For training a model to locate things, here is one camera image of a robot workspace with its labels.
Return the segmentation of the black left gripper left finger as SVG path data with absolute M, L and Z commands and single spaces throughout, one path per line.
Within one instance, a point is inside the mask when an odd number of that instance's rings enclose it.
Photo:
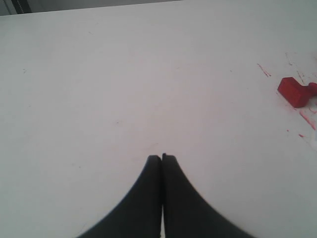
M 80 237 L 159 238 L 160 233 L 161 158 L 151 155 L 124 198 Z

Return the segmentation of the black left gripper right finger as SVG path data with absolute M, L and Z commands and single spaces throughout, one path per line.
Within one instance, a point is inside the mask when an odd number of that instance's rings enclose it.
M 163 217 L 167 238 L 251 238 L 195 190 L 173 155 L 162 155 Z

